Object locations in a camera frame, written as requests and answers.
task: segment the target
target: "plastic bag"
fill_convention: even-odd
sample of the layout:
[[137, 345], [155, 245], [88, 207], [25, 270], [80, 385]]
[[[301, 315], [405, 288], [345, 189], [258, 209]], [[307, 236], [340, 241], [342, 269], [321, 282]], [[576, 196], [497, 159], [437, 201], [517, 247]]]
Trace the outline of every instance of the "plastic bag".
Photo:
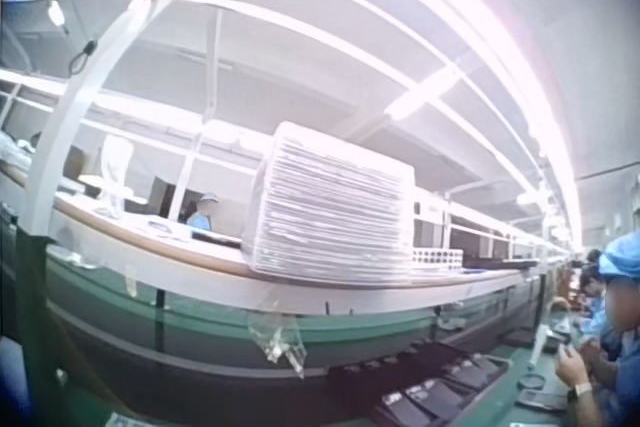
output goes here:
[[304, 378], [307, 350], [295, 317], [277, 312], [252, 312], [249, 333], [270, 362], [277, 364], [284, 355], [298, 377]]

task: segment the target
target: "hanging cable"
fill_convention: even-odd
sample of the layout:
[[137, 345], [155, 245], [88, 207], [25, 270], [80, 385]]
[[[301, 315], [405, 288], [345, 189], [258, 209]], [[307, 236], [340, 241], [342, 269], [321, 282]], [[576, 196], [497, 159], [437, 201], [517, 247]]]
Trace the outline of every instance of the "hanging cable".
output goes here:
[[69, 62], [69, 77], [72, 77], [76, 74], [82, 72], [84, 66], [87, 65], [87, 60], [96, 51], [98, 47], [97, 40], [90, 40], [87, 42], [87, 45], [84, 46], [82, 51], [71, 59]]

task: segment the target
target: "cable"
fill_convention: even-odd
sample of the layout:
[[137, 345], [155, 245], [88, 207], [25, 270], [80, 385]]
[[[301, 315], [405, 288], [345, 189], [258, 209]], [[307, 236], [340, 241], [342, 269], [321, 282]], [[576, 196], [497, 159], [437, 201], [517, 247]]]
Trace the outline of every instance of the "cable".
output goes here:
[[69, 62], [69, 77], [72, 77], [76, 74], [79, 74], [84, 69], [84, 66], [87, 65], [87, 60], [96, 51], [98, 47], [97, 40], [90, 40], [87, 42], [87, 45], [84, 46], [82, 51], [73, 57]]
[[593, 172], [592, 174], [587, 174], [587, 175], [582, 175], [580, 177], [576, 177], [576, 182], [579, 182], [579, 181], [582, 181], [582, 180], [593, 179], [594, 177], [600, 177], [602, 175], [613, 174], [615, 172], [619, 172], [621, 170], [630, 169], [631, 167], [636, 167], [636, 166], [640, 166], [640, 160], [636, 160], [635, 162], [630, 162], [630, 163], [624, 164], [624, 165], [619, 165], [617, 167], [612, 167], [611, 169], [600, 170], [598, 172]]

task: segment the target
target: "stack of plastic trays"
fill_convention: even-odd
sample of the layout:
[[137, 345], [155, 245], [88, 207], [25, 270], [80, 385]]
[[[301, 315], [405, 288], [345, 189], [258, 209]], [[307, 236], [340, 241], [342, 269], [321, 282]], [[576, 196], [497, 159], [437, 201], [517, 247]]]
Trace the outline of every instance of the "stack of plastic trays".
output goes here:
[[413, 167], [288, 122], [254, 181], [243, 251], [258, 273], [414, 282]]

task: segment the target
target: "blue uniform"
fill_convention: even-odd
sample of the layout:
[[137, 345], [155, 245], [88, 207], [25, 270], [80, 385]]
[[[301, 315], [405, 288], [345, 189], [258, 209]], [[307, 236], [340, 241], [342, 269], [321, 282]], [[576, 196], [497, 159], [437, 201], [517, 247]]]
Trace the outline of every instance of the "blue uniform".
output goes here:
[[604, 310], [604, 298], [591, 299], [591, 318], [580, 321], [580, 330], [589, 337], [600, 338], [607, 327], [607, 313]]
[[198, 229], [211, 230], [209, 218], [199, 212], [196, 212], [187, 219], [187, 225], [190, 225], [191, 227], [197, 227]]
[[[640, 279], [640, 232], [624, 235], [607, 245], [599, 259], [605, 276]], [[614, 392], [600, 398], [600, 406], [610, 426], [621, 425], [640, 404], [640, 327], [622, 335], [622, 350]]]
[[614, 392], [601, 397], [602, 414], [610, 426], [621, 425], [640, 402], [640, 329], [625, 332]]

